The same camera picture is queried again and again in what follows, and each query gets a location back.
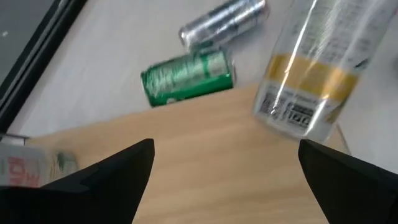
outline silver can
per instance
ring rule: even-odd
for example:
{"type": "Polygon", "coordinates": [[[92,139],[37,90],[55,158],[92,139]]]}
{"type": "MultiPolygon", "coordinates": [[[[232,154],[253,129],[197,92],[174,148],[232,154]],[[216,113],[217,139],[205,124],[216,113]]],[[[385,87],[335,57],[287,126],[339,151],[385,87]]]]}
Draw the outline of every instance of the silver can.
{"type": "Polygon", "coordinates": [[[214,47],[257,26],[268,15],[266,0],[232,0],[185,25],[179,36],[188,50],[214,47]]]}

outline black object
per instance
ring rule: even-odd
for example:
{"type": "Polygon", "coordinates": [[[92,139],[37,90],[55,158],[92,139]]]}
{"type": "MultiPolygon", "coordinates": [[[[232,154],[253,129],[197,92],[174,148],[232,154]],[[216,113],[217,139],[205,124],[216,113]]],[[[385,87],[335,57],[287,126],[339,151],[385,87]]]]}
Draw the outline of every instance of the black object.
{"type": "Polygon", "coordinates": [[[35,7],[41,5],[47,7],[48,1],[0,0],[0,7],[5,7],[4,9],[0,8],[0,35],[7,34],[7,31],[2,29],[12,30],[9,37],[2,38],[0,36],[0,42],[3,42],[3,45],[0,45],[0,54],[3,54],[3,60],[7,59],[4,65],[0,63],[4,66],[4,68],[0,67],[0,79],[2,80],[0,82],[0,133],[7,132],[8,127],[86,3],[86,0],[52,0],[53,2],[43,15],[40,24],[33,33],[28,32],[27,29],[30,30],[31,27],[24,24],[36,19],[35,13],[39,13],[29,12],[29,7],[32,7],[29,4],[34,4],[35,7]],[[14,60],[11,56],[7,56],[13,53],[10,51],[18,51],[20,48],[23,51],[17,59],[14,60]]]}
{"type": "Polygon", "coordinates": [[[0,223],[131,224],[154,161],[146,139],[40,189],[0,188],[0,223]]]}
{"type": "Polygon", "coordinates": [[[398,223],[398,175],[309,140],[298,157],[330,224],[398,223]]]}

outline soda can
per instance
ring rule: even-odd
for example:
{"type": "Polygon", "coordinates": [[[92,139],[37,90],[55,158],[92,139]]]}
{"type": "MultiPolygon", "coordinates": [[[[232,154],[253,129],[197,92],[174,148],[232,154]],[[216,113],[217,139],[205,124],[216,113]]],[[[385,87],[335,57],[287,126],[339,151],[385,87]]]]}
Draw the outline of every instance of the soda can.
{"type": "Polygon", "coordinates": [[[223,50],[197,52],[151,66],[141,73],[152,106],[227,90],[234,85],[234,68],[223,50]]]}
{"type": "Polygon", "coordinates": [[[232,0],[180,29],[188,50],[218,46],[262,23],[269,15],[266,0],[232,0]]]}
{"type": "Polygon", "coordinates": [[[397,8],[397,0],[294,1],[254,113],[296,138],[326,141],[397,8]]]}

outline white table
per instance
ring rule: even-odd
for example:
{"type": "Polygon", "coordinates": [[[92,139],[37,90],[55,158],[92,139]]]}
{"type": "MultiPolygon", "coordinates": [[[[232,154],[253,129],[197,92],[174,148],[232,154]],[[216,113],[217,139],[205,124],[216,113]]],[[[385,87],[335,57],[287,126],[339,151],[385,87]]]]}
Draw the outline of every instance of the white table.
{"type": "MultiPolygon", "coordinates": [[[[88,1],[9,132],[40,136],[150,109],[140,73],[153,63],[183,54],[177,36],[180,26],[222,2],[88,1]]],[[[266,28],[232,43],[237,86],[263,76],[291,0],[269,2],[266,28]]],[[[398,108],[394,99],[398,73],[390,71],[392,58],[398,55],[398,45],[391,44],[398,34],[397,21],[383,43],[387,51],[374,60],[340,124],[355,156],[398,171],[398,163],[392,164],[398,158],[394,150],[398,140],[389,134],[397,133],[398,121],[393,126],[389,122],[393,112],[380,110],[383,105],[398,108]],[[379,90],[382,84],[388,87],[379,90]],[[384,140],[388,142],[378,146],[384,140]]]]}

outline can label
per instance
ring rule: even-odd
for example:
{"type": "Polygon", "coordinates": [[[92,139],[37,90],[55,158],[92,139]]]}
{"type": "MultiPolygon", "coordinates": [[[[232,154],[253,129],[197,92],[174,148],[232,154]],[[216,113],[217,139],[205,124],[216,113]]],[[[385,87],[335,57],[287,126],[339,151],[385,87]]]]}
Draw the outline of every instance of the can label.
{"type": "Polygon", "coordinates": [[[222,51],[175,58],[151,67],[141,78],[152,106],[233,87],[233,73],[222,51]]]}
{"type": "Polygon", "coordinates": [[[324,141],[397,6],[396,0],[295,1],[255,112],[294,136],[324,141]]]}

